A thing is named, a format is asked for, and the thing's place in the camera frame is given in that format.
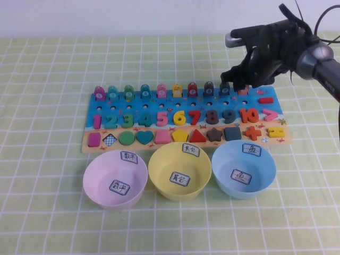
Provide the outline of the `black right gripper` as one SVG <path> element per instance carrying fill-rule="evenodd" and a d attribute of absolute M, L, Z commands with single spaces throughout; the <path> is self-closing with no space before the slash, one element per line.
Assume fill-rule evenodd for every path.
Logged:
<path fill-rule="evenodd" d="M 271 85 L 287 67 L 308 66 L 308 25 L 279 21 L 234 29 L 230 46 L 245 46 L 247 54 L 239 65 L 220 75 L 222 83 L 232 82 L 234 89 Z"/>

